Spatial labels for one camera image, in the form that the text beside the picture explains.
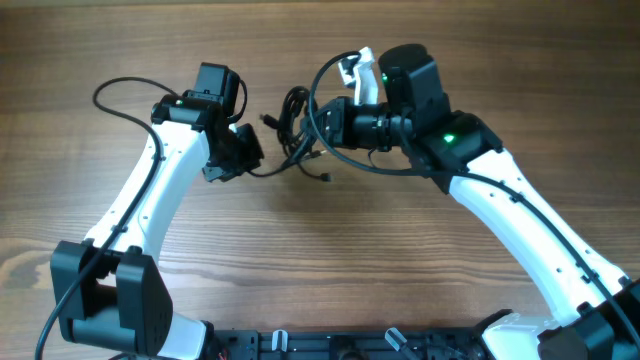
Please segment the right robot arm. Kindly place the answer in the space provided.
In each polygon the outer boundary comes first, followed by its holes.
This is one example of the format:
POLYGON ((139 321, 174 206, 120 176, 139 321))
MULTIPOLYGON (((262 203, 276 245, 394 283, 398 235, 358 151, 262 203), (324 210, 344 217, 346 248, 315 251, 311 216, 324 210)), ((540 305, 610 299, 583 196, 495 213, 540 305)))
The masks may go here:
POLYGON ((471 359, 635 359, 639 285, 589 246, 544 200, 501 139, 476 115, 453 110, 435 59, 420 44, 381 56, 335 56, 352 97, 311 108, 317 139, 337 158, 399 147, 407 177, 432 180, 497 237, 549 309, 504 309, 479 323, 462 353, 471 359))

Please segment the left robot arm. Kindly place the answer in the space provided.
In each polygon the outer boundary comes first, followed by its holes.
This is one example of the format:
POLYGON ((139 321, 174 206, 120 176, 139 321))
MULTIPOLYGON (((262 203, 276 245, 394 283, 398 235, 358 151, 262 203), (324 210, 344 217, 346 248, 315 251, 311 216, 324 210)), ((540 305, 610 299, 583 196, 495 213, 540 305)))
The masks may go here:
POLYGON ((53 327, 64 340, 130 359, 223 359, 207 321, 175 312, 158 269, 168 227, 197 175, 226 182, 260 165, 251 125, 235 107, 247 88, 225 65, 203 63, 196 83, 167 90, 149 122, 145 149, 118 197, 80 242, 62 241, 50 269, 56 306, 41 332, 42 358, 53 327))

